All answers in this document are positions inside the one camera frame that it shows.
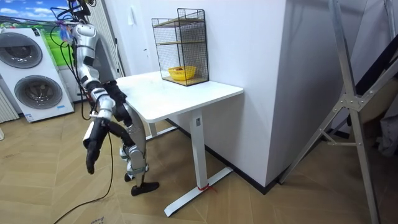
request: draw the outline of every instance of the washing machine door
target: washing machine door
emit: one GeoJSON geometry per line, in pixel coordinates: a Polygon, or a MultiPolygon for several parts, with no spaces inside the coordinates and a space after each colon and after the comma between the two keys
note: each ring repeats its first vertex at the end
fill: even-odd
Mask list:
{"type": "Polygon", "coordinates": [[[62,99],[62,89],[51,78],[31,75],[17,82],[14,93],[24,105],[34,109],[49,109],[62,99]]]}
{"type": "Polygon", "coordinates": [[[0,60],[9,66],[33,68],[42,57],[42,49],[31,38],[13,32],[0,34],[0,60]]]}

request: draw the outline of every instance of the dryer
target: dryer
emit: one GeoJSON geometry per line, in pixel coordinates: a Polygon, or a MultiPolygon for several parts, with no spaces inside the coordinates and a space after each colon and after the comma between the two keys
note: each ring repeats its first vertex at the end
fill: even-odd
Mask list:
{"type": "Polygon", "coordinates": [[[36,28],[1,30],[0,75],[29,122],[74,112],[55,60],[36,28]]]}

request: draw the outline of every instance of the desk leg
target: desk leg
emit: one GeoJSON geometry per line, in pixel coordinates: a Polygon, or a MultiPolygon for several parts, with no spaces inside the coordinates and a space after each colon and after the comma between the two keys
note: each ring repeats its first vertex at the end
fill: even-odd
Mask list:
{"type": "Polygon", "coordinates": [[[205,154],[205,138],[203,137],[203,121],[201,109],[192,111],[190,120],[190,129],[192,137],[193,161],[195,163],[195,173],[197,176],[197,185],[199,188],[207,186],[207,169],[205,154]]]}
{"type": "Polygon", "coordinates": [[[155,137],[157,135],[155,123],[148,123],[148,127],[149,127],[150,135],[152,137],[155,137]]]}
{"type": "Polygon", "coordinates": [[[190,129],[192,137],[193,161],[195,163],[195,174],[197,178],[197,187],[195,187],[194,189],[192,189],[191,191],[189,191],[188,193],[186,193],[166,207],[164,212],[168,217],[175,213],[186,203],[193,200],[195,197],[204,192],[207,189],[206,186],[211,186],[217,183],[217,181],[221,180],[223,177],[233,171],[230,167],[225,167],[216,175],[207,179],[205,141],[203,137],[203,121],[200,108],[192,111],[190,129]]]}
{"type": "Polygon", "coordinates": [[[165,129],[163,131],[157,132],[156,131],[156,127],[155,127],[155,123],[148,123],[148,127],[149,127],[150,136],[147,136],[147,141],[152,140],[152,139],[154,139],[154,138],[156,138],[158,136],[161,136],[163,134],[166,134],[169,131],[173,131],[173,130],[175,130],[177,128],[177,127],[172,126],[172,127],[169,127],[169,128],[167,128],[167,129],[165,129]]]}

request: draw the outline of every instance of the desk top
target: desk top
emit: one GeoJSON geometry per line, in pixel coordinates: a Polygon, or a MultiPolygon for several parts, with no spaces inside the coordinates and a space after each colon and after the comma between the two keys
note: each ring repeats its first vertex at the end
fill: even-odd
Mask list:
{"type": "Polygon", "coordinates": [[[151,72],[116,80],[126,101],[147,123],[191,111],[243,93],[240,87],[208,81],[182,86],[165,81],[160,72],[151,72]]]}

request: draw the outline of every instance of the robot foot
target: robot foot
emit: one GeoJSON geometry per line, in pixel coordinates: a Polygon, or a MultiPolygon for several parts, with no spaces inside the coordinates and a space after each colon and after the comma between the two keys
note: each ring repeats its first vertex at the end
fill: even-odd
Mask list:
{"type": "Polygon", "coordinates": [[[159,183],[158,182],[151,182],[151,183],[142,183],[141,187],[133,186],[131,189],[131,195],[132,196],[137,196],[142,193],[148,193],[151,191],[154,191],[159,188],[159,183]]]}
{"type": "Polygon", "coordinates": [[[127,173],[124,175],[124,181],[125,182],[130,182],[132,179],[134,179],[134,176],[132,178],[130,178],[127,173]]]}

